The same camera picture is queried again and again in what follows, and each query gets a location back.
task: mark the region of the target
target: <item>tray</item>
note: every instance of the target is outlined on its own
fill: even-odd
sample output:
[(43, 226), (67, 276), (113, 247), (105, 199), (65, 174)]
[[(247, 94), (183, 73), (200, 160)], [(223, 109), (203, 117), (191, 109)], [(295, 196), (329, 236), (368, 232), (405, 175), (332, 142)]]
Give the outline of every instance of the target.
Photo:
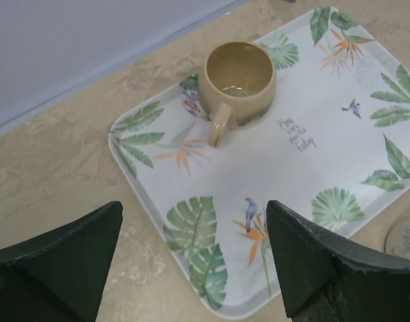
[(269, 200), (349, 237), (410, 187), (410, 73), (365, 29), (318, 7), (256, 42), (278, 69), (260, 123), (207, 146), (192, 75), (123, 114), (109, 134), (185, 276), (226, 319), (280, 292)]

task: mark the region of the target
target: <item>dark object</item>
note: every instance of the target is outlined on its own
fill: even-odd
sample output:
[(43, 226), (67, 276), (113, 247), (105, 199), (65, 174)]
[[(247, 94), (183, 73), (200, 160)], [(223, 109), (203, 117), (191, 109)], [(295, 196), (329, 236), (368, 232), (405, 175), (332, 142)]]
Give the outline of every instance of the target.
[(410, 260), (354, 243), (278, 201), (266, 219), (293, 322), (410, 322)]
[(122, 211), (120, 202), (108, 203), (0, 250), (0, 321), (95, 321)]

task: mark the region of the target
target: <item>beige mug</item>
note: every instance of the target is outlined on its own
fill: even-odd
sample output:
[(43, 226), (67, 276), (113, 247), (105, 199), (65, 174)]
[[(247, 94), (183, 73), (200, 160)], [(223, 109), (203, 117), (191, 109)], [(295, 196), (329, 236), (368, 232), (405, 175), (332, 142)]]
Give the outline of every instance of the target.
[(208, 143), (218, 147), (227, 130), (259, 120), (276, 93), (273, 59), (251, 42), (216, 47), (199, 71), (198, 96), (212, 120)]

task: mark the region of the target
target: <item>table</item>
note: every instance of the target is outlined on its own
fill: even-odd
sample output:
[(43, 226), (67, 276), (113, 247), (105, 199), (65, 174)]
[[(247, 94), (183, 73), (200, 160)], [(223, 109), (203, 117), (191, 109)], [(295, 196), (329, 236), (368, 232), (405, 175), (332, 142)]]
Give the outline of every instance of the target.
[[(221, 321), (176, 265), (107, 134), (123, 112), (194, 72), (215, 45), (255, 40), (319, 5), (350, 12), (410, 70), (410, 0), (254, 0), (1, 135), (0, 248), (119, 200), (124, 222), (97, 321)], [(409, 212), (410, 191), (353, 240), (382, 250), (393, 222)], [(247, 321), (289, 320), (277, 297)]]

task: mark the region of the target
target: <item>mug handle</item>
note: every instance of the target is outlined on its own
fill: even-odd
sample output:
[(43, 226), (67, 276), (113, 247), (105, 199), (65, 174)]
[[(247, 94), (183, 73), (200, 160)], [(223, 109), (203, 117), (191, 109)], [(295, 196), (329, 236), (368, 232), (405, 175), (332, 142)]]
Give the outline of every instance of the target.
[(228, 122), (232, 116), (232, 108), (224, 103), (218, 107), (217, 113), (212, 120), (211, 130), (209, 131), (208, 144), (217, 148), (228, 130)]

